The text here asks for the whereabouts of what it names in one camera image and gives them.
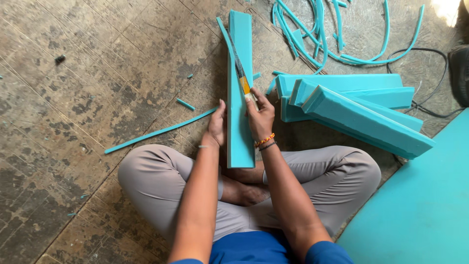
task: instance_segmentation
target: floor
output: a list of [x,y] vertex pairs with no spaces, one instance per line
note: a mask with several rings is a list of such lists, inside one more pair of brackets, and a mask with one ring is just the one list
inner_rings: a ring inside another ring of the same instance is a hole
[[[286,0],[303,21],[303,1]],[[460,43],[430,0],[390,2],[391,51],[407,47],[418,8],[426,5],[419,47],[447,52]],[[253,15],[255,86],[266,90],[272,70],[309,74],[271,25],[269,0],[3,0],[0,3],[0,262],[38,264],[163,263],[169,245],[135,211],[116,172],[131,147],[104,150],[188,120],[227,98],[227,49],[215,23],[230,9]],[[342,9],[344,52],[368,58],[381,49],[380,2]],[[326,26],[333,30],[330,6]],[[54,57],[65,54],[63,63]],[[405,85],[420,87],[417,100],[438,83],[442,59],[415,52],[393,65]],[[385,73],[383,66],[342,65],[329,74]],[[175,103],[181,98],[191,112]],[[269,97],[280,103],[273,92]],[[446,78],[428,107],[458,107]],[[450,120],[421,112],[422,133],[435,135]],[[142,141],[164,144],[194,157],[208,118]],[[397,169],[390,153],[311,121],[274,124],[282,150],[348,145],[366,150],[383,182]]]

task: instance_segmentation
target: blue shirt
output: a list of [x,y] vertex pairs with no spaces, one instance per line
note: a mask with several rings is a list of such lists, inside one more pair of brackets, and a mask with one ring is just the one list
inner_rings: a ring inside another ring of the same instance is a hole
[[[172,264],[201,264],[199,260],[183,259]],[[300,263],[283,232],[252,231],[222,237],[212,246],[210,264],[296,264]],[[345,250],[328,241],[310,247],[305,264],[353,264]]]

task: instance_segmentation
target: hand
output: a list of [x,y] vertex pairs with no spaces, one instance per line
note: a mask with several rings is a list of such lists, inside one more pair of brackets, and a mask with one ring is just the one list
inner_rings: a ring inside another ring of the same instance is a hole
[[220,99],[220,106],[218,106],[218,109],[212,114],[207,129],[207,134],[211,136],[220,147],[223,147],[227,142],[227,123],[227,106],[225,102]]
[[275,108],[269,100],[256,88],[251,88],[251,93],[257,98],[259,111],[256,111],[254,102],[246,98],[247,112],[249,116],[249,127],[252,137],[256,142],[266,139],[272,134],[272,124],[275,117]]

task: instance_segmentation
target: black wristband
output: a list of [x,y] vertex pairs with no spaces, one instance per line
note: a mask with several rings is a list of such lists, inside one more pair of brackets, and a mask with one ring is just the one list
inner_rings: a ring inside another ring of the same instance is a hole
[[273,144],[277,144],[277,142],[274,141],[273,143],[269,144],[268,146],[265,146],[265,147],[263,147],[263,148],[260,148],[259,151],[263,151],[264,149],[266,149],[266,148],[272,146]]

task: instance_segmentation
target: shoe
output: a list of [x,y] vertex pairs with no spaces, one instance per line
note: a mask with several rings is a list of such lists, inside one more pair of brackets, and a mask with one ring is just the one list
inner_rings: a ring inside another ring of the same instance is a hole
[[459,45],[448,53],[453,96],[463,107],[469,107],[469,45]]

